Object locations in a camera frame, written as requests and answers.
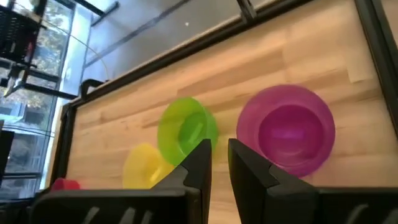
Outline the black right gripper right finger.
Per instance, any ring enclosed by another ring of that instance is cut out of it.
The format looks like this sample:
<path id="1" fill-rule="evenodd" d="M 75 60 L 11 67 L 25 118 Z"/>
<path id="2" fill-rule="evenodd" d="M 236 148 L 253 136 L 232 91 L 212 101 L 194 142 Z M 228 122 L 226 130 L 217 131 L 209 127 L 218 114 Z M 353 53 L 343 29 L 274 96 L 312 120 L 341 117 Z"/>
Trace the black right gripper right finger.
<path id="1" fill-rule="evenodd" d="M 397 189 L 315 187 L 237 139 L 228 143 L 231 185 L 242 223 L 397 224 Z"/>

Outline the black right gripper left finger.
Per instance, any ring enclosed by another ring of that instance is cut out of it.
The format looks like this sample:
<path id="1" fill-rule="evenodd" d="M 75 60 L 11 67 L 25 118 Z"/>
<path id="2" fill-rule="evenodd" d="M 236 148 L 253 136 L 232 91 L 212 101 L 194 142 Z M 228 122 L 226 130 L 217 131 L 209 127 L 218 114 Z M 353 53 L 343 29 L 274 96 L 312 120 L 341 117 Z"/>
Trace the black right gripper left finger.
<path id="1" fill-rule="evenodd" d="M 207 223 L 211 141 L 204 139 L 151 189 L 58 190 L 32 206 L 30 223 Z"/>

